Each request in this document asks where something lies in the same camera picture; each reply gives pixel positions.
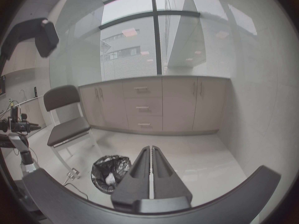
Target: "power outlet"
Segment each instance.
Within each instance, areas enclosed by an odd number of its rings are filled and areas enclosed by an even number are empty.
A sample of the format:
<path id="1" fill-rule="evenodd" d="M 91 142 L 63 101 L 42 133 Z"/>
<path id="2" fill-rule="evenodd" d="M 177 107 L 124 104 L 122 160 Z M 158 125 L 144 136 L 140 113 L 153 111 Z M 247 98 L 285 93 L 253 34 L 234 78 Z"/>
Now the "power outlet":
<path id="1" fill-rule="evenodd" d="M 74 169 L 74 168 L 72 168 L 72 170 L 74 171 L 74 173 L 75 174 L 77 174 L 77 175 L 79 175 L 79 171 L 78 170 L 76 170 L 76 169 Z M 76 177 L 73 175 L 73 174 L 71 174 L 70 172 L 68 172 L 68 174 L 66 175 L 66 176 L 69 176 L 70 175 L 70 178 L 72 179 L 72 180 L 74 180 Z"/>

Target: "black garbage bag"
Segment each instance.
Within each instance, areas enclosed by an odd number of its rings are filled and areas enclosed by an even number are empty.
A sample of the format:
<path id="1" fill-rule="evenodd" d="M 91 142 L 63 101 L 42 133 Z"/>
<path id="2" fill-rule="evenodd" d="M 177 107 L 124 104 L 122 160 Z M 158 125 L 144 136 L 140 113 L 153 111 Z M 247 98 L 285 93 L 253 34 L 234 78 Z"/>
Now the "black garbage bag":
<path id="1" fill-rule="evenodd" d="M 121 182 L 130 167 L 131 161 L 128 157 L 119 155 L 101 157 L 92 165 L 92 182 L 100 191 L 111 194 Z"/>

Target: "chair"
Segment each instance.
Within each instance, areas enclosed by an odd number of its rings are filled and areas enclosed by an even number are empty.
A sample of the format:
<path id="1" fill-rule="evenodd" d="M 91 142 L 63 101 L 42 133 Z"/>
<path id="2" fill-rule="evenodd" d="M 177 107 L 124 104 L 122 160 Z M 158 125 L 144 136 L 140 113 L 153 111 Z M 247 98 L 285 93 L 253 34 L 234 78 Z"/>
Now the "chair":
<path id="1" fill-rule="evenodd" d="M 72 156 L 68 147 L 76 144 L 82 140 L 90 139 L 92 145 L 98 148 L 101 156 L 103 156 L 101 149 L 96 143 L 94 137 L 92 136 L 91 127 L 83 117 L 82 110 L 80 107 L 80 96 L 79 93 L 73 85 L 64 85 L 54 89 L 49 90 L 44 94 L 44 103 L 46 110 L 48 111 L 54 128 L 51 131 L 47 145 L 52 149 L 57 158 L 62 162 L 62 164 L 73 174 L 76 178 L 79 176 L 67 165 L 67 163 L 59 155 L 58 151 L 66 149 Z M 62 124 L 55 124 L 52 110 L 57 108 L 70 105 L 73 103 L 78 104 L 79 112 L 81 117 L 74 118 Z"/>

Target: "white tile floor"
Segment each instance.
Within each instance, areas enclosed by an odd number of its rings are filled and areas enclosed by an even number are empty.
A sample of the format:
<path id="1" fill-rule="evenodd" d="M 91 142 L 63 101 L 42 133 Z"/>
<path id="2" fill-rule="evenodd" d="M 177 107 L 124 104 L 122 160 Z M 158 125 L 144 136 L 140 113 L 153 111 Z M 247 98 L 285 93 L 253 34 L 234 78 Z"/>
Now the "white tile floor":
<path id="1" fill-rule="evenodd" d="M 39 166 L 57 181 L 64 183 L 68 171 L 47 146 L 51 129 L 52 127 L 48 126 L 29 137 L 29 147 L 35 151 Z M 241 167 L 216 134 L 150 136 L 97 129 L 93 129 L 92 132 L 104 155 L 128 156 L 132 163 L 141 148 L 147 145 L 158 146 L 193 194 L 192 206 L 211 201 L 235 188 L 246 179 Z M 69 182 L 86 193 L 89 200 L 112 208 L 110 195 L 99 191 L 91 181 L 92 164 L 100 158 L 97 149 L 89 140 L 85 140 L 69 147 L 69 150 L 73 154 L 72 157 L 66 150 L 59 153 L 70 167 L 80 172 L 79 179 Z M 5 161 L 13 179 L 21 179 L 20 156 L 11 152 Z M 85 198 L 71 185 L 67 187 Z"/>

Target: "faucet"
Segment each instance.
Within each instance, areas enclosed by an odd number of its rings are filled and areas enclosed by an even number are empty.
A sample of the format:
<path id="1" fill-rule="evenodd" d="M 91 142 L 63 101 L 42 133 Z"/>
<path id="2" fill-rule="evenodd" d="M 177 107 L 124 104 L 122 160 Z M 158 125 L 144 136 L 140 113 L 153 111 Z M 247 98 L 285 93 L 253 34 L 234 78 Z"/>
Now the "faucet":
<path id="1" fill-rule="evenodd" d="M 23 90 L 23 89 L 21 89 L 21 90 L 20 90 L 20 92 L 19 92 L 19 94 L 21 93 L 21 91 L 23 91 L 23 92 L 24 92 L 24 90 Z M 24 96 L 25 96 L 25 101 L 26 101 L 27 99 L 26 99 L 25 92 L 24 92 Z"/>

